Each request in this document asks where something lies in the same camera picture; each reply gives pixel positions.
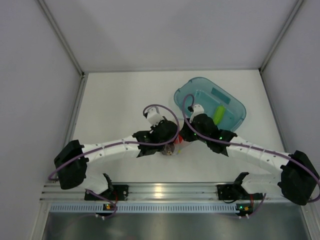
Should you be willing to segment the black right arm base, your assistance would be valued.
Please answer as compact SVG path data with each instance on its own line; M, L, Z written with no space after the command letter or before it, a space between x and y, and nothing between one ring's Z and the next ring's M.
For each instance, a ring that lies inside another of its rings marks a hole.
M233 184L219 184L216 187L220 201L236 201L238 199Z

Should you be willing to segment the red fake apple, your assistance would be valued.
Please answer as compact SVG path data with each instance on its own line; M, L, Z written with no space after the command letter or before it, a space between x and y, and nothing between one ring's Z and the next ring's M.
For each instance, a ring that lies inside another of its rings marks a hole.
M180 135L177 136L176 140L174 141L175 144L180 144L182 142L182 137Z

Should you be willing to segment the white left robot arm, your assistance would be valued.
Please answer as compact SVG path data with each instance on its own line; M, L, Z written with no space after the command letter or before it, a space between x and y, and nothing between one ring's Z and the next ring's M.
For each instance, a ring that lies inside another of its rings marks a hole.
M112 181L108 176L111 161L161 152L174 143L179 130L178 122L162 119L150 130L138 131L116 141L80 144L79 140L72 140L54 159L60 188L70 190L79 187L107 200L113 194Z

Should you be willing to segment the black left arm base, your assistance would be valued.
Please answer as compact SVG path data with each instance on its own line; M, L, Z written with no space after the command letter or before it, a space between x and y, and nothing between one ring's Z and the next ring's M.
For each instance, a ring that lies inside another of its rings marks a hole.
M108 199L111 201L126 201L129 195L129 186L126 184L116 184Z

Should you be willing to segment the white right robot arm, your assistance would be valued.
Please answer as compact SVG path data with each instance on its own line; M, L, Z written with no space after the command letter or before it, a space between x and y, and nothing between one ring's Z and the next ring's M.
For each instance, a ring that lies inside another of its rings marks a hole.
M302 151L286 153L263 148L232 131L218 129L204 113L192 119L185 118L180 135L186 142L201 141L216 154L245 161L266 171L265 174L239 174L233 192L240 199L250 194L274 194L300 206L320 199L312 198L315 188L320 185L320 176Z

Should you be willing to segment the green fake cucumber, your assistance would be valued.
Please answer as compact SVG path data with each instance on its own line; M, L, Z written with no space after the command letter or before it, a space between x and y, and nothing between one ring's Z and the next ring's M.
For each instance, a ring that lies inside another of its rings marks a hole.
M220 105L215 109L215 112L213 114L213 122L215 125L218 125L223 120L225 111L226 108L223 105Z

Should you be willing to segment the clear zip top bag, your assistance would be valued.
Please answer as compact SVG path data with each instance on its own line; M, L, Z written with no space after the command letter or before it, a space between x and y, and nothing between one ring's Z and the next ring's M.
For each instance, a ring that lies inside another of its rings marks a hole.
M179 153L181 153L182 149L186 148L187 146L189 146L191 143L190 142L187 142L185 141L183 138L182 138L182 142L180 144L175 144L175 141L174 142L171 142L171 143L168 143L168 144L174 144L175 145L175 154L174 155L177 155Z

